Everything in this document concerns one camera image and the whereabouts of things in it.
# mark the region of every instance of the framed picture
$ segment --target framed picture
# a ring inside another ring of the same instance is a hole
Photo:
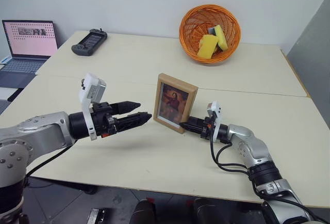
[[[188,120],[198,87],[166,74],[158,75],[154,120],[183,133],[179,125]]]

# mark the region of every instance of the table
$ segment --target table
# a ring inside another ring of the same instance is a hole
[[[142,106],[133,113],[153,113],[155,85],[107,83],[103,101],[140,102]],[[35,115],[80,111],[79,90],[79,78],[38,75],[0,116],[0,126],[16,125]],[[220,102],[223,123],[246,126],[267,144],[281,175],[305,205],[330,206],[330,131],[310,98],[199,89],[191,115],[204,118],[206,106],[213,100]],[[48,157],[39,158],[29,168]],[[234,150],[224,152],[221,161],[241,162]],[[245,175],[218,169],[210,156],[208,141],[189,132],[181,135],[154,120],[111,137],[82,139],[34,175],[260,202]]]
[[[71,51],[88,31],[77,31],[37,72],[83,78],[92,72],[106,81],[157,84],[159,73],[202,89],[306,96],[280,48],[241,43],[230,59],[206,66],[193,61],[178,39],[109,34],[90,57]]]

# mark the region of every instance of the laptop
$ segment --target laptop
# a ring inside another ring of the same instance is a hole
[[[57,51],[52,21],[3,20],[12,60],[0,70],[0,87],[24,88]]]

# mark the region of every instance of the laptop screen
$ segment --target laptop screen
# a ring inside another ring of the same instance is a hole
[[[57,51],[52,21],[3,20],[12,56],[49,58]]]

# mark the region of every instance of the black cable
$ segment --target black cable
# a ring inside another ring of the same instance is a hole
[[[70,149],[70,147],[66,147],[64,148],[61,152],[55,154],[54,156],[50,157],[49,159],[47,159],[46,161],[42,162],[41,164],[37,165],[35,168],[33,168],[31,171],[29,171],[26,176],[25,176],[25,186],[28,185],[28,178],[34,173],[36,172],[38,169],[40,169],[41,167],[43,167],[44,165],[48,164],[49,162],[53,161],[54,159],[56,159],[57,157],[61,156],[63,153],[65,153],[67,150]]]
[[[220,168],[220,169],[222,169],[222,170],[224,170],[224,171],[229,171],[229,172],[240,172],[240,173],[244,173],[244,174],[246,174],[246,175],[249,175],[249,173],[247,172],[247,171],[243,171],[243,170],[234,170],[234,169],[227,169],[227,168],[225,168],[225,167],[223,167],[223,164],[221,164],[221,163],[219,163],[218,161],[217,161],[217,159],[216,159],[216,157],[215,157],[215,152],[214,152],[214,149],[213,149],[213,133],[214,133],[214,127],[213,127],[213,124],[211,124],[211,133],[210,133],[210,147],[211,147],[211,155],[212,155],[212,158],[213,158],[213,161],[216,163],[216,165]],[[221,150],[221,152],[223,151],[223,150],[225,150],[226,148],[229,148],[229,147],[231,147],[233,144],[228,144],[228,145],[226,145],[226,146],[224,146],[223,148],[222,148],[222,150]],[[239,165],[239,166],[243,166],[243,165],[241,165],[241,164],[235,164],[235,163],[230,163],[229,165]]]
[[[226,145],[226,146],[222,147],[222,148],[219,150],[219,152],[217,153],[217,157],[216,157],[217,162],[218,162],[219,165],[221,165],[221,166],[239,166],[239,167],[243,167],[243,168],[247,169],[247,167],[246,167],[245,165],[242,165],[242,164],[237,164],[237,163],[227,163],[227,164],[224,164],[224,163],[220,163],[220,162],[219,162],[219,156],[220,156],[220,154],[223,152],[223,150],[225,150],[225,149],[227,149],[227,148],[230,148],[232,145],[233,145],[233,144],[230,143],[229,145]]]
[[[257,191],[257,188],[255,186],[255,184],[252,184],[252,187],[253,187],[253,191],[254,193],[260,197],[261,199],[265,199],[265,200],[274,200],[274,201],[279,201],[279,202],[284,202],[284,203],[287,203],[287,204],[292,204],[292,205],[295,205],[297,207],[300,207],[302,208],[304,211],[306,211],[314,220],[320,220],[326,224],[330,224],[330,222],[324,220],[323,218],[317,216],[316,214],[314,214],[309,208],[305,207],[304,205],[300,204],[300,203],[297,203],[297,202],[293,202],[293,201],[290,201],[290,200],[287,200],[287,199],[283,199],[283,198],[279,198],[279,197],[275,197],[275,196],[267,196],[267,195],[263,195],[261,193],[259,193]]]

